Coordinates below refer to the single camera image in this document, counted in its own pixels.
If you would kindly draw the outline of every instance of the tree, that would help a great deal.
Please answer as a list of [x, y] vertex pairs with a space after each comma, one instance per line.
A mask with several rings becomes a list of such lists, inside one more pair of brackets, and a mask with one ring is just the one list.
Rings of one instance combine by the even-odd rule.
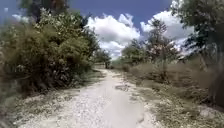
[[25, 94], [78, 82], [98, 47], [95, 34], [80, 26], [82, 20], [79, 13], [42, 10], [39, 23], [5, 26], [0, 32], [3, 76], [18, 80]]
[[53, 15], [59, 14], [67, 10], [68, 0], [20, 0], [19, 8], [25, 9], [28, 16], [39, 22], [42, 8]]
[[166, 31], [166, 25], [164, 22], [154, 19], [151, 23], [153, 28], [150, 31], [150, 36], [148, 39], [148, 44], [146, 45], [147, 55], [150, 60], [162, 61], [162, 71], [161, 77], [163, 80], [166, 79], [167, 63], [168, 60], [174, 60], [178, 58], [178, 51], [174, 48], [172, 40], [163, 36]]
[[105, 50], [99, 49], [94, 54], [94, 61], [97, 63], [105, 63], [106, 68], [109, 68], [110, 60], [110, 54]]
[[207, 102], [218, 102], [224, 106], [223, 99], [223, 64], [224, 64], [224, 1], [223, 0], [183, 0], [172, 7], [174, 15], [181, 19], [184, 27], [193, 27], [195, 33], [191, 34], [186, 47], [196, 49], [213, 62], [211, 69], [217, 74], [209, 88]]
[[122, 50], [122, 57], [129, 65], [139, 64], [146, 59], [145, 49], [137, 40], [132, 40], [131, 44]]
[[224, 51], [224, 1], [223, 0], [177, 0], [172, 7], [174, 15], [181, 19], [183, 27], [193, 27], [195, 33], [189, 35], [185, 47], [194, 49], [206, 58], [205, 51], [217, 53], [215, 63], [222, 65]]

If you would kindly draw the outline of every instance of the sky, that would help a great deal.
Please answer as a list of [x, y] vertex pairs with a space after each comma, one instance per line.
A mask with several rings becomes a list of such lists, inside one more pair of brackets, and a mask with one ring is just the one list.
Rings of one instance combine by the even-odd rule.
[[[21, 15], [18, 0], [0, 0], [0, 22], [5, 19], [28, 19]], [[151, 30], [152, 18], [165, 22], [164, 36], [180, 42], [193, 32], [192, 28], [182, 29], [179, 18], [167, 9], [174, 5], [172, 0], [70, 0], [70, 7], [81, 14], [92, 14], [88, 26], [98, 36], [101, 48], [110, 52], [112, 58], [121, 55], [121, 50], [132, 39], [144, 39]]]

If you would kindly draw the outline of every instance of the grassy roadside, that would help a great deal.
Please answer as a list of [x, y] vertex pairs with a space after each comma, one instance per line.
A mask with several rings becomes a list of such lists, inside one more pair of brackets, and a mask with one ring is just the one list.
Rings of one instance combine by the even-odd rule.
[[125, 73], [125, 76], [137, 85], [137, 90], [144, 100], [155, 106], [151, 111], [165, 127], [224, 128], [223, 113], [187, 100], [188, 94], [182, 92], [183, 88], [138, 79], [128, 73]]
[[6, 113], [6, 118], [19, 126], [40, 114], [44, 116], [52, 115], [53, 112], [63, 107], [60, 103], [75, 98], [82, 87], [99, 82], [103, 77], [104, 74], [102, 72], [92, 70], [84, 76], [82, 84], [75, 86], [76, 88], [52, 90], [45, 95], [38, 94], [26, 99], [22, 99], [20, 96], [12, 96], [0, 104], [0, 107]]

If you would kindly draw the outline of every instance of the cumulus cloud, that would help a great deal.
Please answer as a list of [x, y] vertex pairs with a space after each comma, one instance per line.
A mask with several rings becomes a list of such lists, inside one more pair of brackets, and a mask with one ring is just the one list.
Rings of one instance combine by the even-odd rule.
[[8, 12], [9, 11], [9, 8], [4, 8], [4, 12]]
[[121, 22], [121, 23], [124, 23], [126, 25], [133, 26], [132, 19], [133, 19], [133, 16], [126, 13], [125, 15], [121, 14], [118, 21]]
[[87, 26], [98, 35], [101, 48], [116, 58], [132, 39], [140, 38], [140, 32], [133, 26], [132, 19], [130, 14], [121, 14], [118, 19], [104, 14], [103, 17], [89, 18]]
[[12, 17], [14, 17], [17, 21], [29, 22], [29, 18], [22, 15], [13, 14]]
[[[186, 38], [190, 33], [193, 32], [193, 28], [183, 29], [180, 19], [176, 16], [172, 16], [171, 11], [163, 11], [153, 16], [153, 18], [163, 21], [167, 26], [167, 31], [164, 36], [172, 39]], [[143, 32], [149, 32], [152, 30], [150, 26], [152, 19], [148, 20], [147, 23], [141, 22], [141, 28]]]

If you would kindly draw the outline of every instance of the gravel path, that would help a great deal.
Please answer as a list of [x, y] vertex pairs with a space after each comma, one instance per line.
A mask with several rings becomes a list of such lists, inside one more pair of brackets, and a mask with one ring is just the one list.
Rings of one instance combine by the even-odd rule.
[[143, 102], [131, 100], [134, 85], [121, 76], [101, 70], [106, 77], [61, 102], [52, 116], [38, 115], [20, 128], [156, 128], [153, 114]]

